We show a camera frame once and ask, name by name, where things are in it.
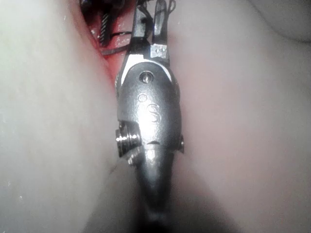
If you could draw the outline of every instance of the black wire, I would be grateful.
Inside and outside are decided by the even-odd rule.
[[[129,34],[132,34],[132,32],[117,32],[117,33],[112,33],[110,35],[110,38],[114,37],[114,36],[117,36],[117,35],[129,35]]]
[[[125,50],[128,49],[130,44],[127,44],[127,45],[124,45],[124,46],[121,46],[121,47],[117,47],[117,48],[114,48],[114,49],[110,49],[110,50],[103,50],[101,51],[101,54],[102,56],[107,56],[107,55],[112,55],[112,54],[116,54],[116,53],[119,53],[119,52],[123,52]]]

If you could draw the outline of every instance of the metal device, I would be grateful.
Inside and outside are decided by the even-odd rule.
[[[119,156],[136,168],[149,228],[169,227],[174,153],[184,151],[179,87],[167,45],[168,17],[174,7],[172,0],[169,7],[165,0],[157,0],[153,19],[146,0],[137,0],[132,37],[115,81]]]

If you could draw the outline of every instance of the metal screw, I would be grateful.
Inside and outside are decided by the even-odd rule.
[[[147,84],[147,83],[152,82],[152,80],[154,79],[154,75],[151,72],[145,71],[141,73],[139,79],[143,83]]]
[[[178,148],[178,150],[179,150],[180,152],[182,152],[182,153],[185,152],[185,142],[184,142],[184,137],[183,137],[183,135],[181,135],[181,137],[180,137],[180,142],[179,142],[179,148]]]
[[[128,151],[141,144],[139,130],[130,123],[120,122],[119,129],[116,130],[116,141],[119,157],[122,157]]]

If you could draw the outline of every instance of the skin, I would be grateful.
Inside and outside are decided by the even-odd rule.
[[[311,8],[276,2],[180,0],[170,17],[186,143],[176,232],[311,229]],[[111,84],[122,54],[99,55],[77,1],[7,0],[0,19],[0,233],[131,232],[139,193]]]

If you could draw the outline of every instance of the metal jaw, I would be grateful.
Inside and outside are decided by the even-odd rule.
[[[169,68],[169,13],[166,1],[157,0],[153,22],[145,1],[137,1],[130,46],[115,83],[119,156],[136,167],[146,221],[162,225],[167,224],[174,153],[184,150],[179,87]]]

